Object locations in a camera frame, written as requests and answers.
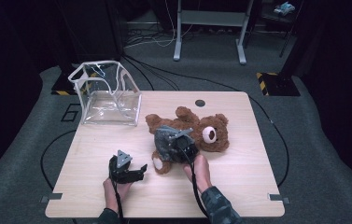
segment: brown teddy bear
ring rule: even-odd
[[[209,152],[222,152],[229,147],[228,141],[228,119],[223,114],[204,117],[199,119],[196,114],[185,106],[176,109],[176,119],[162,119],[156,114],[146,116],[149,132],[155,134],[156,130],[162,125],[172,127],[177,130],[193,131],[189,136],[194,140],[198,150]],[[156,173],[167,174],[171,169],[172,161],[163,160],[158,149],[152,153]]]

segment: teddy bear ear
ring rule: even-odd
[[[228,119],[225,117],[225,115],[223,114],[216,114],[216,118],[221,120],[222,123],[224,123],[225,125],[228,125]]]
[[[176,109],[176,116],[186,122],[198,123],[199,118],[196,114],[194,114],[189,108],[185,106],[179,106]]]

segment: teddy bear paw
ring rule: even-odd
[[[171,168],[171,162],[169,161],[162,161],[159,152],[154,151],[152,153],[152,161],[153,161],[153,166],[155,167],[155,171],[159,175],[164,175],[169,173],[170,168]]]

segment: transparent plastic box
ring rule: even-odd
[[[82,63],[68,80],[82,107],[81,124],[137,125],[141,91],[119,62]]]

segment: gray carpet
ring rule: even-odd
[[[276,218],[246,218],[246,223],[352,223],[352,171],[340,161],[335,149],[320,128],[315,103],[298,77],[293,80],[300,97],[263,96],[257,72],[279,72],[287,59],[279,58],[283,40],[278,36],[254,34],[246,49],[247,65],[237,60],[234,35],[196,35],[184,41],[181,60],[173,62],[173,42],[168,47],[156,43],[126,48],[126,54],[138,61],[178,73],[180,77],[157,70],[172,79],[181,91],[245,91],[265,109],[284,136],[289,148],[289,173],[280,187],[282,196],[289,197],[286,213]],[[124,59],[141,90],[149,91],[146,78]],[[152,83],[155,91],[172,91],[162,79],[138,66]],[[50,88],[60,75],[58,67],[41,74],[44,81],[39,100],[25,121],[18,136],[0,160],[0,223],[72,223],[71,219],[45,216],[42,196],[51,193],[40,170],[45,148],[56,137],[75,130],[75,121],[61,121],[70,104],[78,104],[76,96],[51,95]],[[286,172],[285,147],[274,126],[254,102],[251,103],[265,144],[275,178],[280,181]],[[55,184],[74,133],[55,141],[43,160],[52,185]],[[129,223],[198,223],[203,220],[136,220]],[[77,223],[93,223],[94,219],[77,219]]]

